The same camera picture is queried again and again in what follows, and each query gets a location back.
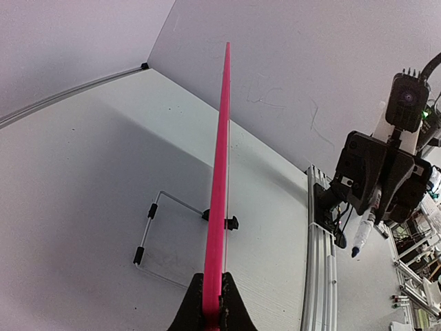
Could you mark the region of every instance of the black clamp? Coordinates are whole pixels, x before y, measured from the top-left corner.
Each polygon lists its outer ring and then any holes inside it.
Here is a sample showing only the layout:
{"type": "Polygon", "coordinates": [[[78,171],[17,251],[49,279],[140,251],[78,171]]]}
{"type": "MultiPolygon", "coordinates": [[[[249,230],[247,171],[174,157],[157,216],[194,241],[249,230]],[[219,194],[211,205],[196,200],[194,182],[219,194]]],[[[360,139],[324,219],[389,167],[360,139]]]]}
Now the black clamp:
{"type": "MultiPolygon", "coordinates": [[[[209,209],[207,209],[206,211],[204,211],[204,213],[202,213],[202,219],[208,221],[209,209]]],[[[225,220],[225,227],[230,231],[238,230],[239,229],[239,221],[237,220],[237,217],[233,216],[230,219],[226,219],[225,220]]]]}

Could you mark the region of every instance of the white table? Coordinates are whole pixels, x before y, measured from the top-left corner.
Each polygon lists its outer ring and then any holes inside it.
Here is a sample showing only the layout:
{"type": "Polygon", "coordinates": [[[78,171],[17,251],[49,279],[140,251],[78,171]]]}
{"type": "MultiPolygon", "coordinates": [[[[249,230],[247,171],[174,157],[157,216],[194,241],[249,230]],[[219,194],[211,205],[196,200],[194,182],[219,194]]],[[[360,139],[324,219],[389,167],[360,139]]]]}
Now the white table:
{"type": "MultiPolygon", "coordinates": [[[[0,329],[166,329],[184,291],[140,273],[134,250],[159,190],[208,207],[216,126],[215,109],[148,70],[1,129],[0,329]]],[[[227,269],[260,331],[298,330],[307,178],[235,123],[230,164],[227,269]]],[[[147,259],[202,271],[152,243],[147,259]]]]}

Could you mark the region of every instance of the metal strip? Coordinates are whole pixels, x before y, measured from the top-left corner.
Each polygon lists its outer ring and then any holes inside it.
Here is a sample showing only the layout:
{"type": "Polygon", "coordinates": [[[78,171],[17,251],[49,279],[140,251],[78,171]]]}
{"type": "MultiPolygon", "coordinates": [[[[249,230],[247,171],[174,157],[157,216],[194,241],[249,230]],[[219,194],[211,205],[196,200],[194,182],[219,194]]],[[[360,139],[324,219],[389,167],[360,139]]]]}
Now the metal strip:
{"type": "Polygon", "coordinates": [[[315,166],[308,169],[308,251],[302,331],[337,330],[337,264],[334,236],[314,219],[314,184],[329,187],[315,166]]]}
{"type": "Polygon", "coordinates": [[[45,107],[48,107],[56,102],[59,102],[61,100],[67,99],[68,97],[71,97],[72,95],[76,95],[80,92],[84,92],[86,90],[89,90],[90,88],[95,88],[97,86],[103,85],[104,83],[109,83],[110,81],[114,81],[115,79],[119,79],[125,76],[128,76],[130,74],[134,74],[136,72],[143,71],[141,67],[119,72],[117,74],[111,74],[110,76],[106,76],[100,79],[97,79],[95,81],[90,81],[89,83],[85,83],[82,85],[79,85],[75,88],[70,88],[69,90],[57,93],[52,95],[51,97],[45,98],[43,100],[40,100],[36,103],[33,103],[32,105],[26,106],[22,109],[18,109],[14,112],[11,112],[7,114],[6,116],[0,117],[0,129],[4,128],[5,126],[8,126],[11,123],[14,123],[15,121],[22,119],[25,116],[28,116],[40,109],[43,109],[45,107]]]}

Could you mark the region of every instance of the black rubber grip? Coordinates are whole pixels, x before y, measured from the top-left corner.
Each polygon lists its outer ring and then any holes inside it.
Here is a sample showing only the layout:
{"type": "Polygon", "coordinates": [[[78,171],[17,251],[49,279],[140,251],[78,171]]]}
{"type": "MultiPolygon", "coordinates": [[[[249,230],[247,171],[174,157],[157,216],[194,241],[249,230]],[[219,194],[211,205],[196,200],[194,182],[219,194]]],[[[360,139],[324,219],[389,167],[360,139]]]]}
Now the black rubber grip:
{"type": "Polygon", "coordinates": [[[143,259],[143,254],[144,254],[144,247],[139,246],[136,249],[136,254],[135,254],[135,258],[133,259],[133,263],[140,265],[141,260],[143,259]]]}
{"type": "Polygon", "coordinates": [[[156,209],[158,209],[158,205],[152,203],[152,207],[150,207],[149,214],[147,215],[147,217],[153,219],[154,215],[156,214],[156,209]]]}

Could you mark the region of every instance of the pink stick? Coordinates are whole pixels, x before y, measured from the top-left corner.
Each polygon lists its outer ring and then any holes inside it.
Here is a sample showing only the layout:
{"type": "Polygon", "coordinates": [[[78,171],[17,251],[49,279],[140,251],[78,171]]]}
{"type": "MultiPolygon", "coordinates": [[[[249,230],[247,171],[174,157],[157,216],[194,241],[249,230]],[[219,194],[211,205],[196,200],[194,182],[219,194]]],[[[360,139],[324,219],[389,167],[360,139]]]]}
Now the pink stick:
{"type": "Polygon", "coordinates": [[[206,330],[218,330],[221,313],[219,298],[222,290],[223,239],[227,196],[229,71],[229,43],[227,43],[223,68],[222,94],[220,95],[218,136],[216,155],[214,157],[212,201],[209,210],[207,250],[205,252],[205,271],[202,292],[202,311],[207,322],[206,330]]]}

